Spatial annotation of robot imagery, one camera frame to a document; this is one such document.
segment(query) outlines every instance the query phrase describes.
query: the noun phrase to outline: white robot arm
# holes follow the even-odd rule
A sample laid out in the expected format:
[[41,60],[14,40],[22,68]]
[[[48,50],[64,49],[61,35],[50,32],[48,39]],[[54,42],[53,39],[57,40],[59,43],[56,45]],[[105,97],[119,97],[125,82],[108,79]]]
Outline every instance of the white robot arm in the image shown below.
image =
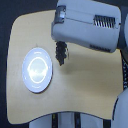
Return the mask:
[[91,0],[59,0],[52,23],[52,38],[57,42],[56,58],[64,64],[65,42],[93,50],[128,50],[128,16],[118,7]]

